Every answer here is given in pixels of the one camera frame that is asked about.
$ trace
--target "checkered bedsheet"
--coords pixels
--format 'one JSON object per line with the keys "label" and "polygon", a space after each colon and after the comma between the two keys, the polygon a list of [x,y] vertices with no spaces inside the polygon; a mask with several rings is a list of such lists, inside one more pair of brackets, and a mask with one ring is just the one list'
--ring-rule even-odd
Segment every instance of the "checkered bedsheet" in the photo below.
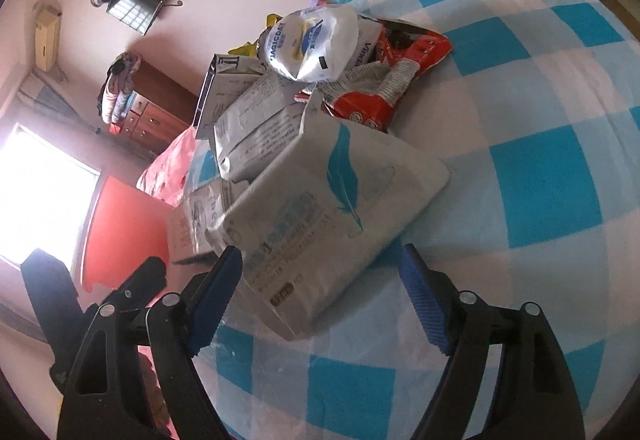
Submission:
{"label": "checkered bedsheet", "polygon": [[196,359],[220,417],[238,438],[409,438],[446,363],[395,267],[415,243],[489,304],[542,305],[592,436],[640,371],[640,46],[597,0],[337,1],[453,42],[392,125],[452,177],[314,338],[286,343],[233,299]]}

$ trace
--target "wooden dresser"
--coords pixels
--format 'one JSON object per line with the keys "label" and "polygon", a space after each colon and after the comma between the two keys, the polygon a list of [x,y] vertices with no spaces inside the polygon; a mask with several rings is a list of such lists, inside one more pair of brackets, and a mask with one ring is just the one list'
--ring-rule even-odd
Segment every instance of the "wooden dresser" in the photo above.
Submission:
{"label": "wooden dresser", "polygon": [[198,97],[144,61],[133,76],[133,87],[120,136],[160,154],[191,125]]}

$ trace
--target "feather graphic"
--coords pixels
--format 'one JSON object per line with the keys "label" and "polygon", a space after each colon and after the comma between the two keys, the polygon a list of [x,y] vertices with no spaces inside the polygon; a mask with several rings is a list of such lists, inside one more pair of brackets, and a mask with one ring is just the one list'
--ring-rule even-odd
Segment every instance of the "feather graphic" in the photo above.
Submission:
{"label": "feather graphic", "polygon": [[326,181],[332,193],[342,204],[340,210],[343,213],[351,213],[353,219],[362,229],[362,222],[356,208],[358,207],[358,177],[356,176],[349,160],[349,146],[351,133],[344,124],[340,124],[338,140],[334,150],[329,155],[326,168]]}

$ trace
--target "air conditioner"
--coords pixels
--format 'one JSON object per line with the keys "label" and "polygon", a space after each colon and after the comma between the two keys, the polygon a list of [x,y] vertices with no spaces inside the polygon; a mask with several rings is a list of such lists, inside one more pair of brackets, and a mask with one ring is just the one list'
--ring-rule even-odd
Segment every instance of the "air conditioner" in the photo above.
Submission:
{"label": "air conditioner", "polygon": [[62,13],[46,6],[36,20],[36,66],[49,72],[58,58]]}

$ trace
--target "window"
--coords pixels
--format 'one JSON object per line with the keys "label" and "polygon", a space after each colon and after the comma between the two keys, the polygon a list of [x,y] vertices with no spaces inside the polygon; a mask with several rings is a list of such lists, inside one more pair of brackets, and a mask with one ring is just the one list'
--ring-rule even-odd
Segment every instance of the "window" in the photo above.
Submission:
{"label": "window", "polygon": [[41,248],[71,269],[98,172],[18,125],[0,149],[0,256]]}

